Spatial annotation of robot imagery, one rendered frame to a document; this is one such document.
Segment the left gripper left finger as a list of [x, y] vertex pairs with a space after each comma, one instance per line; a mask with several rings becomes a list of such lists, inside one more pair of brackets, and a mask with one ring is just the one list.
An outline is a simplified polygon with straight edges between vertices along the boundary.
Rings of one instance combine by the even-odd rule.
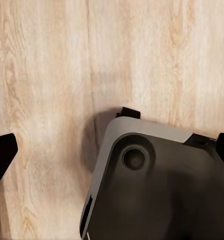
[[0, 180], [18, 152], [17, 140], [13, 133], [0, 136]]

